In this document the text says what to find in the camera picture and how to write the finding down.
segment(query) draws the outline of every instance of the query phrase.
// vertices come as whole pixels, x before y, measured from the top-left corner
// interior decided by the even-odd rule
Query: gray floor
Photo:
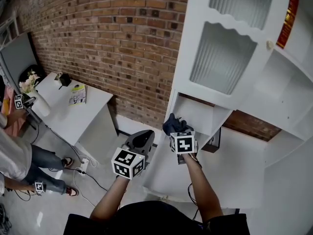
[[[23,138],[28,141],[33,141],[36,137],[36,131],[32,128],[27,128]],[[116,149],[125,140],[126,136],[120,134],[115,142],[115,148],[107,152],[107,162],[105,164],[97,164],[96,167],[89,165],[87,173],[92,175],[98,183],[104,188],[109,188],[115,180],[115,175],[112,172],[111,157]],[[55,136],[43,124],[40,126],[39,136],[35,145],[44,149],[56,152],[57,156],[70,156],[75,159],[73,168],[79,167],[80,163],[75,156],[73,150],[61,139]],[[150,158],[151,159],[155,148],[153,147]],[[59,177],[61,172],[51,172],[43,169],[47,174],[53,177]],[[64,180],[68,185],[74,186],[73,171],[64,170],[60,179]],[[75,182],[79,187],[80,194],[77,197],[69,197],[67,195],[60,195],[54,192],[46,192],[42,196],[32,196],[30,201],[24,202],[18,198],[15,192],[5,192],[4,197],[0,197],[0,202],[5,205],[8,212],[9,219],[12,223],[10,234],[13,235],[61,235],[63,234],[67,217],[70,213],[75,213],[83,216],[89,216],[93,210],[93,206],[82,196],[89,199],[94,205],[105,194],[91,178],[88,176],[81,176],[75,172]],[[28,196],[20,193],[20,196],[27,199]],[[144,200],[157,199],[155,196],[145,193],[143,187],[134,179],[130,182],[127,191],[122,199],[121,206],[140,202]],[[197,210],[197,207],[192,203],[167,203],[178,208],[182,213],[192,218]],[[224,210],[225,214],[233,213],[233,210]]]

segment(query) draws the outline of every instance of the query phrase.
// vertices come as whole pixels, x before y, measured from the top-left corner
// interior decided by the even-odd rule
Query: cabinet door
[[[229,108],[267,63],[289,0],[188,0],[173,87]]]

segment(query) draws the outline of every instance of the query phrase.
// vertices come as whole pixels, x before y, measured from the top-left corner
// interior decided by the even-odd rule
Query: book
[[[71,95],[68,105],[86,104],[86,85],[75,85],[71,90]]]

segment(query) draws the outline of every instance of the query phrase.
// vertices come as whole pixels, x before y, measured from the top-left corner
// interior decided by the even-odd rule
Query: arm
[[[11,126],[12,124],[14,124],[16,120],[18,120],[19,118],[22,118],[25,114],[26,114],[26,111],[24,109],[18,109],[14,111],[13,113],[7,115],[6,116],[7,123],[6,123],[5,129]]]
[[[12,189],[12,190],[32,190],[35,191],[35,187],[32,185],[25,185],[19,181],[16,181],[14,179],[10,179],[8,177],[4,176],[4,186],[6,188]]]
[[[117,212],[129,181],[129,179],[117,177],[109,191],[93,209],[90,219],[104,221],[112,218]]]
[[[199,164],[191,158],[189,154],[183,154],[183,157],[189,170],[202,221],[205,222],[212,217],[223,216],[219,199],[210,186]]]

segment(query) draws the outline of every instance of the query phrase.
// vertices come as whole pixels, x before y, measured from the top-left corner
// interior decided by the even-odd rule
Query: cabinet knob
[[[266,41],[266,48],[272,50],[274,48],[274,43],[272,41]]]

